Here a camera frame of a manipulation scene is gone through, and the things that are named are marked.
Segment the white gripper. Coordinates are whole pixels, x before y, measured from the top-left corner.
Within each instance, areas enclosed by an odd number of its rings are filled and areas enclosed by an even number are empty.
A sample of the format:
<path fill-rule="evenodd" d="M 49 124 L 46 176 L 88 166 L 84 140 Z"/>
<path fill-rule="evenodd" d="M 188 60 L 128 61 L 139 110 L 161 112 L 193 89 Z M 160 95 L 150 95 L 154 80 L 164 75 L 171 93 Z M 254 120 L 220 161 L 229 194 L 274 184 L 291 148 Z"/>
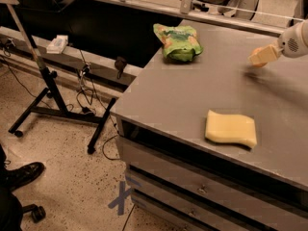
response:
<path fill-rule="evenodd" d="M 267 63 L 276 61 L 281 54 L 288 58 L 299 58 L 308 54 L 308 20 L 288 28 L 278 38 L 278 45 L 262 47 Z"/>

